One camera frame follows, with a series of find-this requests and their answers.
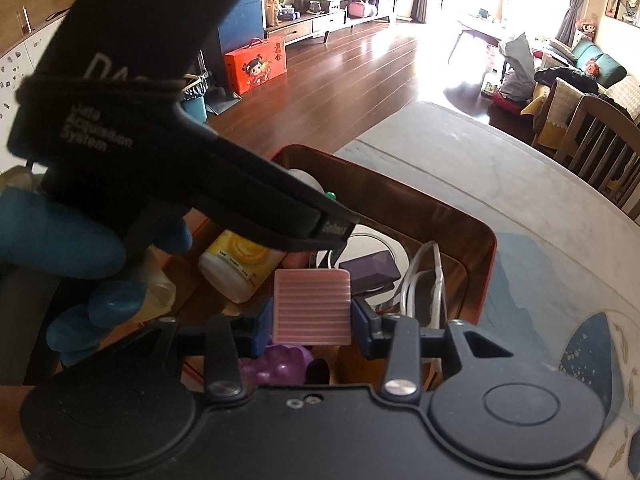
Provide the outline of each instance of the gloved hand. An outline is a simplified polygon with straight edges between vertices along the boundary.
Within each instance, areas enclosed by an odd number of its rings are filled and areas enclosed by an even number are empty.
[[[184,252],[191,233],[182,219],[154,236],[167,253]],[[126,254],[109,228],[78,210],[15,187],[0,194],[0,260],[58,276],[98,280],[114,275]],[[53,320],[47,343],[61,353],[65,365],[95,352],[111,330],[138,312],[146,284],[104,280],[87,304],[79,304]]]

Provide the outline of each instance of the metal screw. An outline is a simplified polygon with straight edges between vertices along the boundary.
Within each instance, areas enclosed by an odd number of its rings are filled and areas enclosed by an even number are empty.
[[[385,383],[385,390],[398,397],[414,394],[417,389],[418,387],[408,379],[391,379]]]
[[[286,402],[287,406],[289,406],[292,410],[299,410],[300,408],[302,408],[305,403],[302,402],[300,399],[289,399]]]
[[[307,404],[320,404],[322,402],[322,397],[317,395],[308,395],[305,397],[305,402]]]
[[[207,388],[209,393],[216,397],[233,397],[242,390],[240,384],[233,381],[214,381]]]

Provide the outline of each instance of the blue cabinet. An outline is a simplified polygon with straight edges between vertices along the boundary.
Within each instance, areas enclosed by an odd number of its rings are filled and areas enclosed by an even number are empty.
[[[247,46],[253,38],[263,38],[262,0],[238,0],[226,18],[211,31],[202,46],[207,69],[217,86],[227,87],[225,54]]]

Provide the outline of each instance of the drawer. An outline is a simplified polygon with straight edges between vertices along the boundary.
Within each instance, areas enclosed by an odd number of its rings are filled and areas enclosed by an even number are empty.
[[[272,30],[269,33],[269,37],[273,38],[277,36],[279,38],[284,38],[285,43],[288,43],[289,41],[295,41],[298,38],[302,38],[303,36],[308,36],[313,32],[311,21],[313,20],[306,20],[306,22],[293,23],[292,25],[287,25],[287,27],[282,27],[277,30]]]
[[[319,16],[313,19],[314,32],[326,32],[337,30],[344,25],[344,11],[334,12],[327,16]]]

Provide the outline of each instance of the tv cabinet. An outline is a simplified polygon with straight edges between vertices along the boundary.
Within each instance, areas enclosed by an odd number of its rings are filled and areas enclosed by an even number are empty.
[[[316,38],[324,34],[326,43],[329,33],[340,28],[353,27],[359,23],[386,19],[389,23],[396,21],[396,0],[376,0],[378,13],[370,18],[357,18],[349,15],[349,3],[353,0],[295,0],[294,7],[301,13],[298,20],[281,22],[265,29],[265,36],[284,38],[285,45],[308,38]],[[320,2],[321,14],[308,14],[309,4]]]

